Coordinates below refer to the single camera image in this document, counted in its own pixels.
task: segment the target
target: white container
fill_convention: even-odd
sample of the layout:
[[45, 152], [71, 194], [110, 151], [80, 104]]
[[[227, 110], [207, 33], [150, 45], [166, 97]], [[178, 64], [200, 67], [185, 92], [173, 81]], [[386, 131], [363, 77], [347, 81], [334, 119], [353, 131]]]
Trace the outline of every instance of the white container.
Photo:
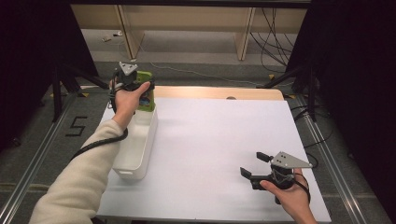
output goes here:
[[128, 137], [121, 141], [113, 164], [113, 170], [121, 178], [145, 177], [157, 125], [157, 108], [152, 112], [136, 110], [128, 125]]

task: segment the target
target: floor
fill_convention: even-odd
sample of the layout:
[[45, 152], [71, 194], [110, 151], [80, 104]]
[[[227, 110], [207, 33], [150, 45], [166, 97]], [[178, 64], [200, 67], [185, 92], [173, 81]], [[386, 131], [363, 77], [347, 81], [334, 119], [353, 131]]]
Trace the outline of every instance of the floor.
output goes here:
[[[118, 31], [82, 30], [82, 32], [100, 75], [107, 73], [109, 63], [114, 64], [120, 61], [130, 61], [122, 36], [114, 36], [119, 33]], [[103, 38], [111, 38], [111, 40], [103, 41]], [[278, 37], [278, 41], [282, 47], [287, 50], [292, 50], [292, 44], [295, 39], [296, 35], [279, 35]], [[270, 43], [276, 44], [272, 37], [270, 38]], [[290, 56], [288, 51], [285, 52], [285, 56], [283, 52], [275, 48], [268, 46], [267, 48], [281, 62], [283, 60], [284, 63], [287, 63], [287, 57]], [[182, 80], [174, 80], [173, 84], [186, 85], [186, 83], [190, 83], [191, 85], [205, 85], [203, 83], [207, 83], [207, 85], [218, 85], [219, 83], [221, 86], [243, 86], [245, 88], [255, 88], [257, 85], [265, 84], [270, 81], [271, 77], [269, 75], [277, 77], [282, 74], [282, 70], [284, 69], [284, 66], [277, 60], [274, 60], [268, 55], [262, 55], [262, 49], [255, 43], [252, 37], [249, 39], [246, 59], [239, 61], [236, 57], [233, 34], [210, 32], [146, 32], [141, 49], [134, 63], [138, 65], [142, 64], [147, 69], [162, 71], [164, 74], [169, 74], [168, 76], [183, 77], [193, 73], [200, 79], [193, 83], [189, 79], [183, 80], [184, 82]], [[212, 71], [210, 69], [224, 70], [225, 68], [229, 68], [230, 70], [234, 70], [238, 67], [254, 69], [252, 71], [261, 69], [260, 78], [252, 77], [250, 79], [248, 75], [245, 77], [235, 75], [231, 78], [224, 78], [220, 75], [220, 72], [218, 76], [216, 73], [210, 72]], [[219, 79], [219, 77], [222, 78], [221, 82], [215, 80], [216, 78]], [[247, 82], [241, 83], [241, 78], [245, 78]], [[275, 88], [283, 92], [285, 100], [290, 105], [293, 116], [296, 117], [296, 126], [301, 140], [306, 147], [306, 152], [311, 155], [308, 158], [312, 160], [312, 163], [318, 165], [314, 169], [314, 174], [323, 199], [331, 214], [332, 223], [391, 223], [381, 204], [364, 180], [359, 167], [353, 161], [353, 155], [348, 154], [347, 146], [337, 131], [337, 127], [333, 124], [331, 115], [326, 111], [325, 104], [320, 101], [320, 98], [317, 98], [317, 122], [313, 122], [311, 118], [304, 114], [297, 119], [303, 108], [299, 106], [306, 105], [306, 95], [294, 94], [290, 89], [291, 84], [292, 78], [275, 86]], [[90, 84], [82, 83], [81, 85], [89, 86]], [[99, 94], [93, 94], [91, 99], [99, 102], [101, 97]], [[18, 183], [27, 169], [30, 160], [34, 157], [36, 149], [42, 146], [43, 139], [46, 138], [46, 131], [51, 129], [50, 119], [52, 110], [50, 108], [50, 101], [49, 90], [49, 93], [43, 98], [43, 102], [47, 104], [37, 109], [32, 121], [21, 136], [23, 140], [22, 146], [10, 147], [0, 154], [1, 204], [5, 204], [5, 201], [13, 192], [16, 183]], [[79, 104], [84, 103], [80, 101], [80, 99], [77, 99], [75, 105], [72, 105], [70, 113], [77, 115], [78, 112], [82, 111]], [[93, 117], [100, 118], [100, 111], [93, 110], [92, 113], [97, 113], [97, 116]], [[89, 123], [92, 125], [87, 125], [86, 129], [94, 130], [97, 122], [98, 120], [96, 119], [89, 120]], [[64, 135], [65, 132], [68, 131], [60, 130], [60, 133], [57, 133], [57, 135]], [[83, 140], [77, 140], [70, 144], [78, 146], [81, 145], [80, 141]], [[52, 144], [55, 147], [61, 147], [57, 146], [61, 142], [55, 139]], [[50, 180], [55, 178], [67, 163], [66, 160], [58, 160], [59, 155], [54, 151], [50, 151], [43, 156], [54, 159], [44, 160], [41, 164], [42, 167], [48, 169], [41, 168], [38, 174], [33, 176], [34, 181], [32, 183], [34, 184], [28, 189], [11, 223], [27, 223], [36, 200], [45, 193], [48, 185], [50, 185]], [[106, 220], [106, 223], [130, 223], [130, 221], [109, 219]]]

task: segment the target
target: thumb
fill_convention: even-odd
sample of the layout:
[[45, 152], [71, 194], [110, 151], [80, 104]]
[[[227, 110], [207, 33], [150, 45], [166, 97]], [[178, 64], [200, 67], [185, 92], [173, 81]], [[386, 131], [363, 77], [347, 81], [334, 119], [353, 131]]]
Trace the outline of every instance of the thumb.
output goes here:
[[149, 81], [147, 81], [147, 82], [143, 83], [142, 85], [140, 85], [140, 87], [137, 88], [137, 89], [135, 90], [135, 92], [136, 92], [137, 94], [141, 95], [141, 94], [143, 94], [143, 92], [145, 92], [146, 90], [149, 89], [149, 85], [150, 85], [150, 83], [149, 83]]
[[277, 186], [275, 186], [273, 183], [262, 180], [260, 181], [260, 185], [265, 188], [266, 190], [270, 191], [271, 193], [275, 194], [276, 196], [281, 192], [281, 189], [279, 189]]

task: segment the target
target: silver bracket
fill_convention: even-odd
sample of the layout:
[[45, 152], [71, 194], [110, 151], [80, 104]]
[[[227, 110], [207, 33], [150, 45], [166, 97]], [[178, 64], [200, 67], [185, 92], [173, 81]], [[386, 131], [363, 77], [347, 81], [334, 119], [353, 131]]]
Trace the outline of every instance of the silver bracket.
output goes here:
[[271, 160], [271, 164], [286, 169], [312, 168], [313, 166], [311, 163], [302, 161], [282, 151], [277, 153], [277, 155]]
[[137, 69], [136, 64], [128, 64], [128, 63], [122, 63], [122, 62], [120, 62], [120, 67], [122, 69], [122, 72], [125, 74], [125, 76], [131, 75], [131, 73]]

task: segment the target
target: sleeve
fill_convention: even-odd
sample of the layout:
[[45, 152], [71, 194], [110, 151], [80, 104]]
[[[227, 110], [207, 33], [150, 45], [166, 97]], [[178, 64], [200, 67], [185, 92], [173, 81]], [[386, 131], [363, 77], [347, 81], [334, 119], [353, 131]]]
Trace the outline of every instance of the sleeve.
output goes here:
[[[122, 133], [116, 121], [105, 121], [84, 146]], [[35, 205], [30, 223], [92, 223], [119, 150], [120, 142], [106, 144], [70, 161]]]

